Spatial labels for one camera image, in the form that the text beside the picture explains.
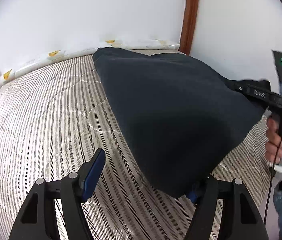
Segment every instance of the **mattress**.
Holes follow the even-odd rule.
[[[265,131],[263,116],[212,172],[216,179],[241,178],[257,206],[269,186]],[[0,240],[8,238],[36,179],[62,179],[97,148],[105,150],[105,168],[93,197],[82,204],[94,238],[183,239],[195,206],[147,182],[87,55],[39,68],[0,89]],[[67,239],[60,200],[55,207],[60,237]],[[221,215],[218,200],[211,239],[217,238]]]

